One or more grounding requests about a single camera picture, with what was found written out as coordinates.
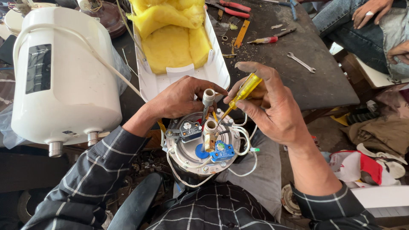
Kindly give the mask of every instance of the red screwdriver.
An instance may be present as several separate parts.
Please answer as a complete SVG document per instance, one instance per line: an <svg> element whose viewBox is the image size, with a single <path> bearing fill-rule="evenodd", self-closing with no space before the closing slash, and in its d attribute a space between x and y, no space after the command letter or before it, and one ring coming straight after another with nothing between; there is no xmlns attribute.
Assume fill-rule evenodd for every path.
<svg viewBox="0 0 409 230"><path fill-rule="evenodd" d="M287 35L287 34L289 34L291 32L294 32L296 30L297 30L297 28L288 29L288 30L286 30L284 32L281 32L279 34L274 35L273 37L259 38L259 39L256 39L254 41L249 41L247 44L251 44L251 43L256 43L256 44L258 44L258 43L273 43L273 42L278 41L280 37L282 37L284 35Z"/></svg>

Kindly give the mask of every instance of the water heater tank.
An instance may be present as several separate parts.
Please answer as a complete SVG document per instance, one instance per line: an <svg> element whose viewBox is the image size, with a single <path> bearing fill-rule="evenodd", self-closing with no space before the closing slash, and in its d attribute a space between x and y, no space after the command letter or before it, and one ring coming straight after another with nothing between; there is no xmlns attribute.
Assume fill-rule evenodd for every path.
<svg viewBox="0 0 409 230"><path fill-rule="evenodd" d="M22 31L42 23L79 32L112 65L109 33L94 18L68 8L41 8L24 18ZM121 122L115 74L77 36L58 29L33 30L25 36L15 65L11 127L29 141L49 144L50 156L60 156L62 145L95 139L97 132L111 131Z"/></svg>

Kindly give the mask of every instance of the right hand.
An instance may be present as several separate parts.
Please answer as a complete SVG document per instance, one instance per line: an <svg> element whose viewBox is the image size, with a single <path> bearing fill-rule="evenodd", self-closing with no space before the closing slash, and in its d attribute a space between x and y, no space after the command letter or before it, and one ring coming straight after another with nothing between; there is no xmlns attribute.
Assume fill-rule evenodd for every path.
<svg viewBox="0 0 409 230"><path fill-rule="evenodd" d="M392 64L396 65L398 62L394 59L394 56L409 65L409 40L402 42L388 51L387 58Z"/></svg>
<svg viewBox="0 0 409 230"><path fill-rule="evenodd" d="M291 90L283 85L275 69L257 62L238 62L236 67L263 79L252 91L252 99L240 100L236 106L252 118L266 136L289 148L312 141ZM233 86L224 103L228 104L235 97L241 84L239 81Z"/></svg>
<svg viewBox="0 0 409 230"><path fill-rule="evenodd" d="M352 15L352 21L354 21L354 28L361 29L373 15L366 15L369 11L376 14L380 13L375 18L375 24L379 25L379 20L391 9L393 0L369 0L363 6L355 10Z"/></svg>

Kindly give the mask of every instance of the blue thermostat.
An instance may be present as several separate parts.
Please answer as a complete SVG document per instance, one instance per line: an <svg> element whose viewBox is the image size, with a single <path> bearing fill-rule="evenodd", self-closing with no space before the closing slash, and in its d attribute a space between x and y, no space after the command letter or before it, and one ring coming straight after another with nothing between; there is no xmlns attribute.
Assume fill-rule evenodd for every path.
<svg viewBox="0 0 409 230"><path fill-rule="evenodd" d="M234 157L233 145L226 144L221 140L216 141L215 151L210 153L212 156L212 162L220 162L224 160L230 160Z"/></svg>

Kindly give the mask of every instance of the green sticker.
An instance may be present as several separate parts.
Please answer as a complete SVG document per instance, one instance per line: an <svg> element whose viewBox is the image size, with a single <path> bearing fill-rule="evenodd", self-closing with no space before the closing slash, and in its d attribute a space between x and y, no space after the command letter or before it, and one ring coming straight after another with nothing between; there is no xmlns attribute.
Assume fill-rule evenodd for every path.
<svg viewBox="0 0 409 230"><path fill-rule="evenodd" d="M225 145L222 143L217 144L217 150L222 151L225 149Z"/></svg>

